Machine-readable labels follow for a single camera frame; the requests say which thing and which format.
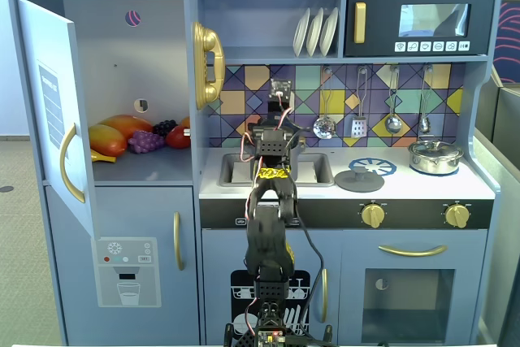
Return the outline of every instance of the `pot lid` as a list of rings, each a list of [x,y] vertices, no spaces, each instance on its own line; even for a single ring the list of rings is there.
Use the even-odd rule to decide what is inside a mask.
[[[464,152],[453,144],[443,141],[416,141],[408,147],[410,153],[421,158],[460,158]]]

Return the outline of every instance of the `toy fruit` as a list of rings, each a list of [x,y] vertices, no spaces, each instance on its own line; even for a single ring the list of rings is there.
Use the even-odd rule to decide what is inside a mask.
[[[189,136],[184,135],[185,126],[176,126],[171,132],[166,136],[166,143],[171,148],[177,148],[179,150],[183,148],[188,148],[191,145],[191,140]]]
[[[164,139],[158,134],[138,130],[133,133],[133,137],[128,140],[128,144],[130,145],[129,149],[134,154],[147,154],[164,147]]]
[[[169,121],[162,121],[159,124],[154,125],[154,133],[161,137],[166,137],[175,126],[177,126],[177,122],[173,119]]]
[[[182,121],[180,121],[180,124],[179,124],[179,125],[180,125],[180,126],[184,126],[184,127],[186,127],[186,128],[191,128],[191,127],[189,126],[189,117],[186,117],[186,118],[184,118]]]
[[[154,128],[146,119],[137,118],[133,115],[114,115],[113,117],[104,119],[100,122],[101,125],[110,126],[117,129],[124,136],[125,140],[132,138],[133,133],[142,130],[151,132]]]
[[[90,158],[93,162],[109,162],[109,163],[115,163],[116,158],[113,158],[112,156],[105,156],[104,154],[100,154],[99,152],[96,152],[95,150],[90,150]]]
[[[127,149],[127,141],[114,128],[94,125],[89,128],[90,148],[105,156],[119,157]]]

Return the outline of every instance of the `microwave buttons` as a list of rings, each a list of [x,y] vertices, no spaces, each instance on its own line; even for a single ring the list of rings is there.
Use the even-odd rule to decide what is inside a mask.
[[[470,50],[470,42],[469,41],[460,41],[458,43],[458,49],[461,52],[467,52],[468,50]]]
[[[454,52],[455,50],[457,50],[457,42],[456,41],[447,41],[446,42],[446,51]]]
[[[409,52],[417,52],[419,48],[419,43],[417,41],[408,42],[408,51]]]
[[[406,50],[406,42],[396,42],[394,50],[396,52],[404,52]]]
[[[433,43],[434,52],[442,52],[444,50],[444,41],[435,41]]]
[[[431,50],[431,42],[429,42],[429,41],[421,42],[421,46],[419,47],[419,50],[421,50],[422,52],[429,52]]]

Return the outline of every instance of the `microwave screen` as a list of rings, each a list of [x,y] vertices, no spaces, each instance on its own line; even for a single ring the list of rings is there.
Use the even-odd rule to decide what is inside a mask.
[[[465,37],[468,17],[467,4],[405,4],[399,37]]]

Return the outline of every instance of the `tile backsplash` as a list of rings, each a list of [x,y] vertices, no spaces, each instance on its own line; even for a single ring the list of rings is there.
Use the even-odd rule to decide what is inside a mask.
[[[209,107],[209,136],[213,147],[239,146],[248,123],[256,123],[267,114],[267,94],[271,78],[292,80],[292,120],[302,126],[312,126],[324,114],[328,89],[331,98],[328,114],[337,122],[337,136],[320,140],[313,133],[306,135],[306,144],[316,146],[396,146],[406,147],[417,140],[422,64],[399,64],[399,89],[396,114],[403,127],[398,134],[387,132],[385,119],[390,111],[390,65],[367,65],[367,92],[363,115],[367,118],[367,137],[351,138],[352,119],[358,114],[356,96],[358,65],[330,66],[332,74],[322,74],[320,66],[257,65],[227,67],[220,99]],[[433,76],[427,75],[424,89],[431,85],[427,100],[430,134],[447,142],[454,142],[462,101],[462,81],[465,64],[435,64]],[[320,95],[320,85],[324,91]],[[360,79],[360,94],[364,92],[365,77]]]

